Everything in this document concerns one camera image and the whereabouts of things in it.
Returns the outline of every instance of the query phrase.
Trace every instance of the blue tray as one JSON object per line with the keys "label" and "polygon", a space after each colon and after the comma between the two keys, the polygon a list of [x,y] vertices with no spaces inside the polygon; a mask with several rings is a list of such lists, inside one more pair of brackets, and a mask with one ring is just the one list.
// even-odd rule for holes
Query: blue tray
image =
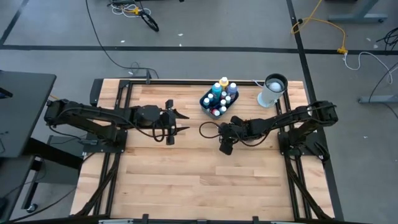
{"label": "blue tray", "polygon": [[[203,112],[205,112],[205,114],[207,114],[207,115],[208,115],[209,117],[211,117],[212,119],[219,119],[219,118],[222,117],[225,113],[227,113],[227,112],[228,112],[228,108],[230,108],[230,107],[235,103],[235,101],[238,99],[238,97],[239,97],[239,92],[237,91],[237,92],[236,92],[236,95],[235,95],[235,99],[231,100],[231,103],[230,103],[230,104],[225,105],[225,107],[226,107],[226,112],[223,113],[223,114],[221,114],[221,115],[219,115],[219,116],[215,116],[214,114],[212,114],[212,113],[210,112],[211,110],[210,110],[210,111],[207,111],[207,109],[203,106],[203,100],[209,95],[209,93],[211,93],[211,89],[199,100],[199,104],[200,104],[201,109],[203,110]],[[221,100],[218,100],[216,103],[214,103],[214,100],[213,100],[213,102],[210,102],[209,108],[211,108],[211,109],[219,109],[219,108],[221,107],[220,101],[221,101]]]}

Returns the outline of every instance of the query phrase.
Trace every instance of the bottle cap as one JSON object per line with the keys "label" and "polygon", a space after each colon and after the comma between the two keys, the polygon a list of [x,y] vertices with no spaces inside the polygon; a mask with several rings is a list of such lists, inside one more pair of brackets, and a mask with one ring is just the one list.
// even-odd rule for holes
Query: bottle cap
{"label": "bottle cap", "polygon": [[221,78],[221,81],[222,81],[223,83],[226,83],[226,82],[228,82],[228,79],[227,79],[226,77],[223,77],[223,78]]}

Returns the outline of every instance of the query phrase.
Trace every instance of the yellow cable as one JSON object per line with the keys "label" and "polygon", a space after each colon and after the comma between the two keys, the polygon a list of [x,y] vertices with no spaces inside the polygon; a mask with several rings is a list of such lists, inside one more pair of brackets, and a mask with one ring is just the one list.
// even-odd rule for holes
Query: yellow cable
{"label": "yellow cable", "polygon": [[59,100],[59,98],[56,97],[56,96],[50,95],[50,97],[53,98],[53,99],[55,99],[55,100]]}
{"label": "yellow cable", "polygon": [[317,6],[315,6],[315,8],[313,9],[310,17],[307,17],[307,18],[303,19],[304,24],[301,27],[297,28],[296,31],[294,31],[294,29],[300,24],[299,22],[296,22],[296,24],[294,24],[294,26],[290,30],[290,33],[291,34],[296,34],[296,33],[300,32],[300,29],[303,28],[310,20],[318,21],[318,22],[324,22],[326,24],[329,24],[329,25],[332,25],[332,26],[336,27],[337,29],[339,29],[343,33],[343,43],[342,43],[341,47],[339,49],[337,49],[337,52],[341,53],[341,54],[348,53],[348,51],[346,50],[346,47],[345,47],[345,44],[346,44],[346,32],[343,30],[343,28],[341,28],[340,26],[338,26],[338,25],[336,25],[336,24],[334,24],[332,22],[324,21],[322,19],[317,19],[317,18],[313,18],[312,17],[314,15],[314,13],[317,11],[317,9],[318,9],[318,7],[319,7],[321,2],[322,2],[322,0],[319,0]]}

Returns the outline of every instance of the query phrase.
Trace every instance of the white cable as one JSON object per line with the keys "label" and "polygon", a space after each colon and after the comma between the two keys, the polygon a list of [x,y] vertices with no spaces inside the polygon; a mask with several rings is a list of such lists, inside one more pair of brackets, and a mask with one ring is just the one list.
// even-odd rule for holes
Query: white cable
{"label": "white cable", "polygon": [[259,87],[263,87],[262,85],[260,85],[256,80],[252,80],[255,84],[257,84],[257,86],[259,86]]}
{"label": "white cable", "polygon": [[[121,15],[121,14],[123,14],[123,15],[126,16],[127,18],[138,18],[138,17],[140,17],[140,16],[129,16],[129,15],[126,14],[126,12],[125,12],[125,10],[131,11],[131,10],[135,9],[135,8],[137,7],[135,4],[125,4],[125,5],[122,6],[122,8],[117,7],[117,6],[114,6],[113,4],[111,4],[111,6],[112,6],[112,13],[115,14],[115,15]],[[148,9],[148,8],[139,9],[139,11],[142,11],[142,10],[146,11],[146,13],[147,13],[148,15],[151,15],[151,14],[152,14],[152,11],[151,11],[150,9]]]}
{"label": "white cable", "polygon": [[[346,67],[349,68],[349,69],[351,69],[351,70],[354,70],[354,71],[359,70],[359,69],[361,68],[361,55],[362,55],[362,54],[368,54],[368,55],[373,56],[377,61],[380,62],[380,64],[382,64],[382,65],[384,66],[384,68],[387,69],[387,71],[390,70],[390,69],[387,67],[387,65],[386,65],[385,63],[383,63],[383,62],[382,62],[378,57],[376,57],[374,54],[369,53],[369,52],[361,52],[361,53],[359,53],[359,55],[358,55],[358,68],[351,68],[350,66],[348,66],[348,65],[347,65],[347,54],[344,54],[343,61],[344,61],[345,65],[346,65]],[[387,80],[389,84],[392,84],[392,73],[393,73],[393,71],[397,70],[397,68],[395,68],[395,69],[389,71],[389,76],[388,76],[388,77],[389,77],[389,80]]]}

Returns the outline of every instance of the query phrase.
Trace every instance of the black desk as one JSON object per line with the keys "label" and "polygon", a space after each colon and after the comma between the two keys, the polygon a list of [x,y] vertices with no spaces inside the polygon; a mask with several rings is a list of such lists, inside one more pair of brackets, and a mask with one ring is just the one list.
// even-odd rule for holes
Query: black desk
{"label": "black desk", "polygon": [[12,93],[0,99],[0,197],[7,199],[0,222],[10,218],[29,171],[40,170],[42,163],[35,160],[36,155],[80,168],[82,158],[31,137],[55,79],[51,74],[0,71],[0,87]]}

